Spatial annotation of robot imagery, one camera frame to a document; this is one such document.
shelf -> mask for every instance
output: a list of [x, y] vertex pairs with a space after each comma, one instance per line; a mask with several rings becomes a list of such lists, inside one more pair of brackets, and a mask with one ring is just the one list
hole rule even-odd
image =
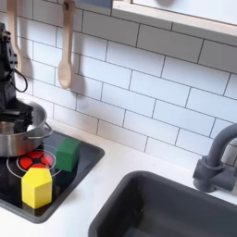
[[155, 19], [163, 19], [183, 25], [193, 26], [196, 28], [215, 31], [232, 36], [237, 36], [237, 25], [218, 22], [211, 19], [201, 19], [198, 17], [183, 15], [180, 13], [170, 12], [167, 10], [152, 8], [149, 6], [139, 6], [131, 3], [131, 0], [114, 1], [113, 9], [143, 15]]

black sink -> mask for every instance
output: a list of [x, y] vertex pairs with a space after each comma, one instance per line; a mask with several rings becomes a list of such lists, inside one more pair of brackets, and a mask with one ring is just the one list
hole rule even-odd
[[236, 237], [237, 206], [156, 174], [128, 174], [89, 237]]

wooden spoon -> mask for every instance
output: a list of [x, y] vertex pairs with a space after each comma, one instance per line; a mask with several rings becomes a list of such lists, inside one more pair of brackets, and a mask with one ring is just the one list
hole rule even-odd
[[7, 0], [7, 30], [11, 32], [11, 44], [17, 55], [18, 64], [16, 69], [22, 72], [22, 53], [18, 46], [18, 24], [17, 24], [17, 0]]
[[59, 82], [64, 89], [68, 89], [73, 75], [71, 64], [72, 27], [74, 20], [75, 2], [65, 0], [63, 4], [63, 52], [62, 60], [57, 69]]

faucet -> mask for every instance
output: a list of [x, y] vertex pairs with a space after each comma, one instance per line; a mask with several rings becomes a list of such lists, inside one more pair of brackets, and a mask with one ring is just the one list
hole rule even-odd
[[237, 138], [237, 123], [222, 130], [214, 139], [208, 156], [198, 160], [193, 184], [204, 193], [212, 193], [217, 188], [232, 191], [237, 180], [237, 168], [221, 162], [221, 158], [230, 141]]

white countertop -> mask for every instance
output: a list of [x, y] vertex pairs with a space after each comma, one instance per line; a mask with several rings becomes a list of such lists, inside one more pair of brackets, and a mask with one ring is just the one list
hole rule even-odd
[[[56, 131], [103, 148], [106, 155], [45, 223], [33, 224], [0, 208], [1, 236], [87, 237], [91, 222], [107, 198], [121, 179], [135, 170], [151, 171], [193, 187], [193, 172], [187, 168], [53, 120], [49, 120], [49, 124]], [[232, 193], [216, 191], [212, 195], [237, 205], [237, 187]]]

